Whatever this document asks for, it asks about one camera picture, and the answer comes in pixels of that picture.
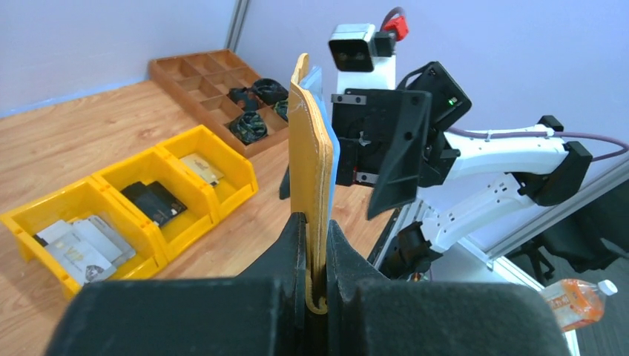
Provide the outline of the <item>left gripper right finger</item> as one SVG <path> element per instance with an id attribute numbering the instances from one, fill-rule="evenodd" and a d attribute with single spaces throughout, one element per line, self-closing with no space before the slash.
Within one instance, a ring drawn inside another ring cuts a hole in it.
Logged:
<path id="1" fill-rule="evenodd" d="M 515 283 L 390 280 L 337 222 L 327 241 L 330 355 L 568 355 L 550 307 Z"/>

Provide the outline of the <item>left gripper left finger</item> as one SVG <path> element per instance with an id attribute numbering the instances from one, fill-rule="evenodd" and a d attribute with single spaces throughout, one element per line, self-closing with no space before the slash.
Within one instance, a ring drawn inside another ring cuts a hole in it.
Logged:
<path id="1" fill-rule="evenodd" d="M 93 283 L 71 301 L 47 355 L 301 355 L 306 218 L 235 277 Z"/>

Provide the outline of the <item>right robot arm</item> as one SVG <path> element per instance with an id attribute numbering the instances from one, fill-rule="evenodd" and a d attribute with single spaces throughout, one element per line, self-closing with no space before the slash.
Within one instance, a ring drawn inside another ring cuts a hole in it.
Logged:
<path id="1" fill-rule="evenodd" d="M 581 187 L 593 161 L 580 137 L 553 116 L 515 131 L 460 131 L 454 123 L 471 106 L 441 63 L 407 74 L 394 89 L 345 88 L 332 97 L 332 117 L 310 91 L 318 69 L 297 66 L 289 91 L 289 173 L 292 208 L 310 225 L 306 276 L 326 268 L 326 234 L 335 185 L 373 189 L 368 218 L 412 204 L 419 188 L 475 174 L 500 173 L 448 212 L 419 222 L 427 257 L 530 205 L 554 206 Z"/>

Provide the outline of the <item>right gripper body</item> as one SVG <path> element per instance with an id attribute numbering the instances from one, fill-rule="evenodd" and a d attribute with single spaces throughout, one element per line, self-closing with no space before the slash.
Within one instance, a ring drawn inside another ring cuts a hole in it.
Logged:
<path id="1" fill-rule="evenodd" d="M 334 93 L 332 128 L 340 145 L 336 183 L 375 186 L 391 144 L 401 94 L 409 90 L 347 89 Z"/>

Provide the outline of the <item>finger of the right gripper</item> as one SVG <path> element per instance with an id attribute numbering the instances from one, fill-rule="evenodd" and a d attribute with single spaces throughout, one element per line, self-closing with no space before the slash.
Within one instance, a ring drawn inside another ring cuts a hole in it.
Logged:
<path id="1" fill-rule="evenodd" d="M 409 90 L 401 94 L 401 106 L 391 144 L 379 169 L 366 218 L 415 200 L 429 131 L 432 95 Z"/>
<path id="2" fill-rule="evenodd" d="M 290 197 L 290 170 L 289 166 L 286 167 L 286 171 L 282 178 L 279 187 L 279 198 L 280 200 L 286 200 Z"/>

